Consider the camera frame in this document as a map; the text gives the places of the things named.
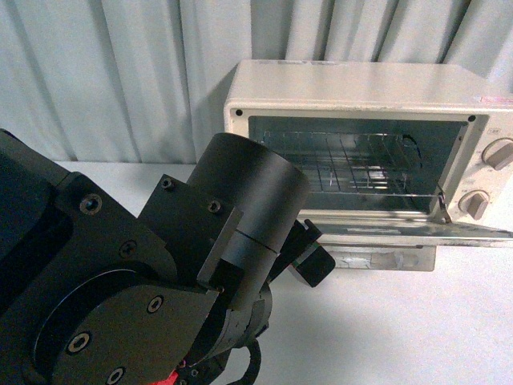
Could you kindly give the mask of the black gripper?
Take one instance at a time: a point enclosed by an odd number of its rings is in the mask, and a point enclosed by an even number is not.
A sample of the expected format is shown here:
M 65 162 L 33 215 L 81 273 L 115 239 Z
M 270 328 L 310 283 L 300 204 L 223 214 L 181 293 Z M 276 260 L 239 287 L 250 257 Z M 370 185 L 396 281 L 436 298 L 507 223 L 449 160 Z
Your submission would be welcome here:
M 270 270 L 269 282 L 290 270 L 300 282 L 318 286 L 336 267 L 334 258 L 317 241 L 321 235 L 311 220 L 295 220 Z

